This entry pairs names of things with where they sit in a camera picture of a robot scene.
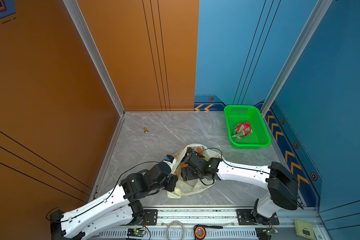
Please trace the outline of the yellowish translucent plastic bag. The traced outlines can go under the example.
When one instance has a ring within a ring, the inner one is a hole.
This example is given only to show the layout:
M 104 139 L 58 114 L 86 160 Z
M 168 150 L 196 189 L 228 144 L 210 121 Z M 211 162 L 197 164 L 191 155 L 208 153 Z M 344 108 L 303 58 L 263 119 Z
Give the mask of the yellowish translucent plastic bag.
M 218 166 L 223 161 L 221 150 L 208 148 L 201 144 L 185 146 L 174 155 L 172 174 L 178 176 L 173 192 L 168 198 L 180 199 L 183 196 L 199 194 L 219 181 Z

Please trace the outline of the pink dragon fruit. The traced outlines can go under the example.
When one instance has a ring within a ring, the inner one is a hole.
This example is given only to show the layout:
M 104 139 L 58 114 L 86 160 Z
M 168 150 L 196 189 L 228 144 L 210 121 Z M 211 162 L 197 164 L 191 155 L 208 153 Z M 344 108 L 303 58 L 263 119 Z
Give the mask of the pink dragon fruit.
M 232 139 L 233 141 L 237 142 L 241 139 L 245 139 L 252 135 L 253 135 L 252 125 L 249 121 L 245 121 L 234 127 L 232 133 Z

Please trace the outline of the green plastic mesh basket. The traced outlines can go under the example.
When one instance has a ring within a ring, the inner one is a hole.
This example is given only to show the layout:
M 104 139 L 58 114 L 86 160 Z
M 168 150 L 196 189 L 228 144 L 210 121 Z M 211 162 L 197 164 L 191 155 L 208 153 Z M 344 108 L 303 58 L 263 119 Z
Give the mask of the green plastic mesh basket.
M 224 108 L 231 145 L 235 149 L 260 149 L 272 140 L 260 110 L 248 105 L 229 105 Z

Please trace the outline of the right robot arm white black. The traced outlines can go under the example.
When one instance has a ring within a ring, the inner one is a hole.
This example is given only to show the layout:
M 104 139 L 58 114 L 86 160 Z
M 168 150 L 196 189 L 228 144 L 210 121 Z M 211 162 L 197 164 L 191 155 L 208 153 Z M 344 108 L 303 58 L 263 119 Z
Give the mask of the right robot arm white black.
M 181 176 L 187 180 L 237 181 L 265 189 L 266 194 L 255 201 L 251 211 L 252 221 L 267 225 L 280 210 L 302 208 L 298 202 L 298 181 L 281 163 L 272 162 L 270 166 L 248 166 L 226 162 L 222 157 L 210 157 L 193 150 L 181 160 Z

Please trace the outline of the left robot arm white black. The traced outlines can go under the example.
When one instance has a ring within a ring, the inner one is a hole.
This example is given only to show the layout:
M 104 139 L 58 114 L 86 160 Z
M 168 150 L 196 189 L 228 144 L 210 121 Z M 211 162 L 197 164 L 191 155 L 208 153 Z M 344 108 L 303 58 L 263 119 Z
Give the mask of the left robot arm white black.
M 141 223 L 140 199 L 161 190 L 173 192 L 178 177 L 174 165 L 162 161 L 150 170 L 128 175 L 112 190 L 75 210 L 50 214 L 53 240 L 87 240 L 111 227 Z

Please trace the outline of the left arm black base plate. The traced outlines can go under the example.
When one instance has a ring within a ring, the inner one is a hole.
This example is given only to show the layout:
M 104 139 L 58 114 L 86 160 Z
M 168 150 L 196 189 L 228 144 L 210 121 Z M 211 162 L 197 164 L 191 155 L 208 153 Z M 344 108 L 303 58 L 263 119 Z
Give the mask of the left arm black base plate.
M 145 213 L 139 222 L 139 225 L 142 226 L 156 226 L 158 220 L 158 210 L 157 209 L 144 209 Z

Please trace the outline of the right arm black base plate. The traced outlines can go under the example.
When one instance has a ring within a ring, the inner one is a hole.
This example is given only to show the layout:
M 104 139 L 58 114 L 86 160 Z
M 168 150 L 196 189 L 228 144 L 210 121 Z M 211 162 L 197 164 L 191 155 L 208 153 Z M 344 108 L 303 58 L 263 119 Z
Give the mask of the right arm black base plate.
M 265 218 L 263 216 L 257 215 L 256 217 L 252 214 L 253 210 L 250 209 L 237 209 L 237 219 L 240 226 L 244 225 L 273 225 L 278 226 L 280 224 L 277 213 L 273 213 L 270 218 Z

